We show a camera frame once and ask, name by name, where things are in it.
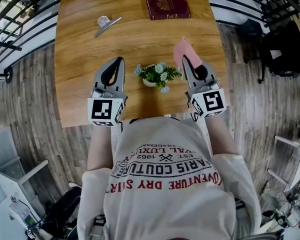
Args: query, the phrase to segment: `white t-shirt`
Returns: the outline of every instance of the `white t-shirt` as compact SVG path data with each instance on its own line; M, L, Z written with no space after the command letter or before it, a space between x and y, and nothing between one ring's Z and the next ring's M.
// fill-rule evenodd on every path
M258 197L244 159L210 157L194 122L153 117L132 123L121 135L113 164L112 170L82 177L80 240L89 239L100 214L109 240L229 240L260 227Z

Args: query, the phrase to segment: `metal railing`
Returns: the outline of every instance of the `metal railing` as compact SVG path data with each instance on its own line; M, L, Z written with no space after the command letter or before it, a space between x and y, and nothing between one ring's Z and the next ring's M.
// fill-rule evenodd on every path
M284 21L288 19L289 17L296 15L300 13L300 7L296 0L251 0L256 2L260 5L260 9L255 8L249 4L245 4L242 1L239 0L225 0L228 2L232 2L234 4L246 7L250 10L253 10L255 12L258 12L260 16L253 15L247 11L242 11L240 9L236 9L233 7L229 7L226 5L218 4L218 3L210 3L212 7L222 8L225 10L229 10L232 12L236 12L242 15L246 15L250 18L256 19L262 23L264 23L265 27L272 26L274 24L277 24L281 21ZM238 26L238 24L234 22L224 21L224 20L217 20L218 23L225 23L229 25L233 25L235 27Z
M16 6L21 1L22 0L11 0L0 12L0 21L2 19L8 20L8 23L3 28L0 28L0 38L1 38L2 35L6 36L2 41L0 41L0 63L2 61L4 61L8 56L10 56L12 53L14 53L16 51L21 51L22 46L25 43L29 42L31 39L35 38L39 34L45 32L45 31L47 31L47 30L49 30L49 29L51 29L51 28L53 28L57 25L57 23L55 22L55 23L52 23L48 26L45 26L43 29L41 29L40 31L37 31L33 35L29 36L28 38L26 38L21 43L18 42L18 44L16 44L17 41L20 41L21 38L24 38L25 35L29 34L35 28L39 27L43 23L46 23L48 20L50 20L54 17L57 17L58 12L52 13L51 15L48 15L44 19L40 20L38 23L32 25L26 31L23 31L23 26L25 26L25 24L27 24L29 21L31 21L32 19L34 19L38 15L42 14L46 10L52 8L55 5L58 5L61 0L55 0L55 1L45 5L43 7L39 7L37 9L37 11L34 11L34 13L32 13L32 15L29 16L26 20L24 20L23 22L19 22L19 21L17 21L18 17L20 17L22 14L24 14L27 10L31 10L31 8L34 8L34 6L36 6L38 4L38 2L40 2L42 0L27 0L27 3L24 5L24 8L22 8L14 17L8 17L7 14L9 13L9 11L12 8L14 8L14 6ZM16 27L13 30L8 30L7 28L11 24L16 24ZM10 51L3 58L1 58L1 56L7 50L10 50Z

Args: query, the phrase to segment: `cable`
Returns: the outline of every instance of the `cable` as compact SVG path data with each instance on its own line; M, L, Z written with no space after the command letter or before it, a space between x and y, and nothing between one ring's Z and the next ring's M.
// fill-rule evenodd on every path
M118 124L121 124L121 133L122 133L124 131L124 124L121 121L119 121Z
M43 214L43 216L41 217L41 219L40 219L36 224L33 224L32 226L29 226L29 227L28 227L28 230L30 230L30 229L36 227L37 225L40 225L40 228L39 228L39 230L40 230L41 227L42 227L42 225L44 224L44 223L41 224L41 222L43 221L43 219L44 219L44 217L45 217L46 214L47 214L47 212L45 212L45 213Z
M192 113L190 111L190 116L191 116L191 118L192 118L193 121L195 121L195 122L198 121L199 114L197 112L193 112L193 115L192 115Z
M23 203L26 207L28 207L28 209L30 210L30 213L31 213L32 217L36 220L36 223L38 224L39 221L37 220L37 218L36 218L36 217L34 216L34 214L32 213L30 207L29 207L28 205L26 205L24 202L22 202L20 199L18 199L18 201L19 201L20 203Z
M295 228L296 226L298 226L298 224L299 224L299 222L297 222L294 226L291 226L290 223L289 223L289 221L288 221L288 225L289 225L290 227L292 227L292 228Z
M51 221L42 223L42 225L43 225L43 224L48 224L48 223L54 222L54 221L56 221L56 220L57 220L57 219L55 218L54 220L51 220Z

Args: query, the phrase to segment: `potted plant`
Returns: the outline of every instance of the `potted plant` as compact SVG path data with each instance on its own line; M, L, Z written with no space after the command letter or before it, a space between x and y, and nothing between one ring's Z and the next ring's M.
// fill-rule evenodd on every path
M134 74L142 78L145 86L161 88L162 93L169 92L170 88L167 86L168 81L182 77L180 68L168 67L164 62L151 64L144 68L139 64L136 66Z

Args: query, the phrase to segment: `wooden table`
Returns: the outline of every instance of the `wooden table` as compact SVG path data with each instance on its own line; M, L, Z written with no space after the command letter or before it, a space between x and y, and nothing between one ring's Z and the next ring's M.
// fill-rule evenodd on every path
M107 61L125 61L124 91L128 96L122 119L187 111L186 80L169 83L170 92L143 85L134 76L138 64L173 61L174 45L185 36L197 54L210 63L224 88L229 86L224 51L208 0L187 0L190 19L150 20L146 0L61 0L55 39L55 85L62 127L89 124L87 98L95 72ZM100 16L122 19L99 37Z

